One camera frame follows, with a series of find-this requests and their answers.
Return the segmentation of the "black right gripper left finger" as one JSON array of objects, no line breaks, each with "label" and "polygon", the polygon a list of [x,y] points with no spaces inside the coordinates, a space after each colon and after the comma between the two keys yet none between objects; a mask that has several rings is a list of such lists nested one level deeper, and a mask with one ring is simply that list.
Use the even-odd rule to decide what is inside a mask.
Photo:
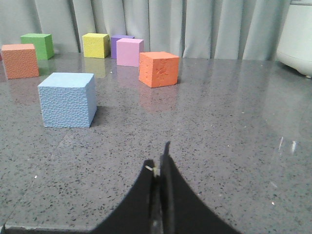
[{"label": "black right gripper left finger", "polygon": [[95,229],[93,234],[149,234],[150,197],[154,162],[145,160],[132,188],[117,206]]}]

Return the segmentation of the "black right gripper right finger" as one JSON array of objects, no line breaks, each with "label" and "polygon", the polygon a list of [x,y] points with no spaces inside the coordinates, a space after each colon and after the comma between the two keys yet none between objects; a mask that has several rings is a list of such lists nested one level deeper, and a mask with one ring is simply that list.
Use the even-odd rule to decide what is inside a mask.
[{"label": "black right gripper right finger", "polygon": [[170,142],[160,157],[160,199],[165,234],[237,234],[212,212],[183,179],[169,154]]}]

